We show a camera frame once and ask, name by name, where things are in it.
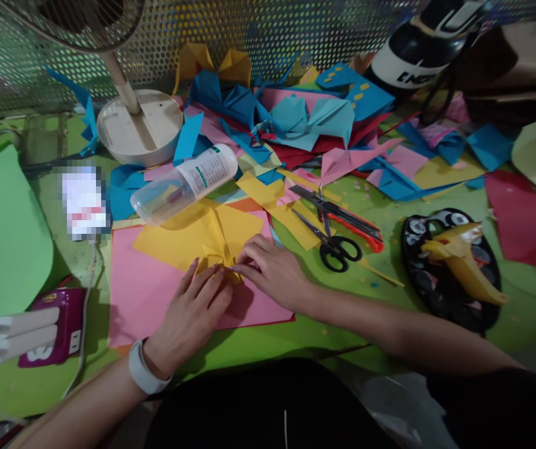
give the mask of orange utility knife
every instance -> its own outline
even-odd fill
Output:
[[[299,185],[289,187],[289,190],[311,202],[319,210],[325,213],[331,220],[340,223],[352,233],[359,235],[366,241],[367,244],[370,245],[370,248],[375,253],[380,253],[385,248],[385,243],[382,240],[380,229],[370,222],[355,214],[352,214],[348,210],[341,209],[335,203],[323,200],[314,192],[309,191]]]

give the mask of fan pole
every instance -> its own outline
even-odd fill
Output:
[[[120,96],[120,99],[123,100],[129,113],[133,115],[139,114],[141,106],[139,101],[137,101],[137,97],[135,96],[131,84],[125,77],[123,69],[118,63],[117,54],[114,52],[100,53],[100,57],[104,61],[104,65],[106,65],[106,69],[110,73],[114,87],[117,88],[118,95]]]

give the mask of sleeve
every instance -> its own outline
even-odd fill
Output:
[[[427,381],[461,449],[536,447],[536,374],[505,368],[475,377],[433,375]]]

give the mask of scissors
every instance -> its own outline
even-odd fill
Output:
[[[309,230],[311,230],[311,232],[313,232],[314,235],[316,235],[316,237],[322,242],[320,245],[320,259],[322,259],[322,263],[324,263],[326,268],[334,271],[335,273],[344,273],[349,269],[347,260],[357,262],[361,259],[361,249],[356,242],[347,237],[332,236],[330,232],[330,220],[326,214],[323,215],[324,230],[326,231],[326,235],[324,235],[322,231],[316,228],[299,212],[294,209],[293,212],[295,212],[299,219],[303,221]],[[343,247],[343,243],[347,243],[355,248],[354,256],[349,254],[349,252]],[[341,266],[339,268],[335,267],[332,263],[330,263],[332,259],[336,259]]]

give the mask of finger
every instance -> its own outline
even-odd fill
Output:
[[[220,317],[224,315],[226,309],[228,309],[229,305],[231,305],[233,292],[234,288],[232,282],[229,281],[226,283],[223,289],[220,290],[214,301],[212,301],[208,307],[208,313],[214,325],[216,325],[218,320],[220,320]]]
[[[184,294],[189,286],[191,285],[191,281],[193,280],[193,275],[195,274],[195,270],[197,270],[199,265],[199,258],[193,259],[193,262],[187,269],[187,272],[181,279],[181,283],[179,284],[179,287],[176,289],[175,296],[180,296]]]
[[[248,278],[259,288],[261,288],[266,281],[264,276],[262,276],[262,273],[260,273],[256,268],[252,267],[251,265],[237,264],[235,266],[229,267],[229,269],[235,273],[241,274],[245,278]]]
[[[201,288],[197,300],[208,306],[210,301],[216,296],[216,293],[220,289],[220,285],[224,280],[224,268],[221,268],[215,275],[208,279],[206,284]]]
[[[272,251],[273,248],[275,248],[274,243],[261,234],[254,235],[251,239],[247,241],[247,243],[255,243],[267,253],[269,253],[270,251]]]
[[[237,256],[237,265],[246,265],[255,262],[260,269],[266,266],[266,256],[268,253],[255,243],[247,242]]]
[[[214,266],[211,266],[208,269],[205,269],[201,273],[199,273],[193,280],[191,281],[191,285],[187,289],[187,293],[190,295],[190,298],[195,298],[199,291],[203,288],[204,285],[206,285],[206,282],[208,279],[216,272],[218,269],[218,264],[215,264]]]

